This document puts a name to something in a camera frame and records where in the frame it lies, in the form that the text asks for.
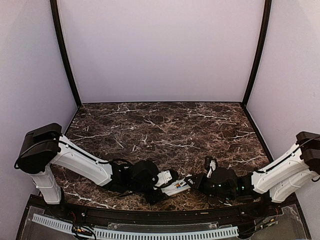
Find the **white remote control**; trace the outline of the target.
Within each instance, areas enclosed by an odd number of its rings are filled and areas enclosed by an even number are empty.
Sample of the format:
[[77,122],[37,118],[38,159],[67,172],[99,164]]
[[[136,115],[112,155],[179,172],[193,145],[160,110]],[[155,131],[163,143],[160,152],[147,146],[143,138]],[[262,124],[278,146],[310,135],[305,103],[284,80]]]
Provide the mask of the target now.
[[179,194],[181,192],[187,191],[189,190],[191,187],[188,188],[176,188],[176,184],[180,181],[184,181],[184,180],[177,180],[175,182],[173,182],[171,185],[162,188],[162,192],[165,193],[167,196],[171,197],[173,195]]

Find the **white battery cover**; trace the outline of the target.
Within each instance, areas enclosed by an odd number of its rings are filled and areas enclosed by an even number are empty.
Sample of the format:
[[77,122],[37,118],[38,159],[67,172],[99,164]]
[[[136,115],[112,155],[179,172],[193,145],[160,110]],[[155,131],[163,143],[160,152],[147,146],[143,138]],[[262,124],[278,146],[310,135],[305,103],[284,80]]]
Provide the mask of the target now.
[[180,188],[189,188],[190,187],[184,180],[179,181],[177,184],[181,186]]

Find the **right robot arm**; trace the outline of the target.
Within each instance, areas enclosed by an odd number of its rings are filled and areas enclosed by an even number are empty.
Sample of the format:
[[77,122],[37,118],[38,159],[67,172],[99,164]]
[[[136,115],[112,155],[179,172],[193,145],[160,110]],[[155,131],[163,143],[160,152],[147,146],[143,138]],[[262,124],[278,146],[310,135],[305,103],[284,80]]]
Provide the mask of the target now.
[[320,136],[302,131],[296,142],[282,156],[261,169],[244,176],[237,176],[233,169],[218,165],[216,159],[205,158],[206,173],[186,177],[186,184],[193,190],[210,197],[251,203],[266,197],[255,205],[255,213],[266,217],[289,195],[309,181],[320,179]]

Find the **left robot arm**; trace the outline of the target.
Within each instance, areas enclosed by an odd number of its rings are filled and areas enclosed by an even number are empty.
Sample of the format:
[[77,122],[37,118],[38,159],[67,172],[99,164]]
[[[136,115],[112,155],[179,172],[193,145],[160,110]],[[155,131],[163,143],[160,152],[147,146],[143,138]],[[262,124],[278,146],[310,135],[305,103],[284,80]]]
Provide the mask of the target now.
[[28,132],[14,164],[15,169],[31,176],[58,217],[67,218],[71,208],[62,200],[51,165],[69,169],[111,192],[141,193],[151,203],[162,199],[162,189],[173,179],[169,170],[159,171],[149,160],[135,164],[121,158],[102,160],[76,146],[61,130],[59,124],[51,123]]

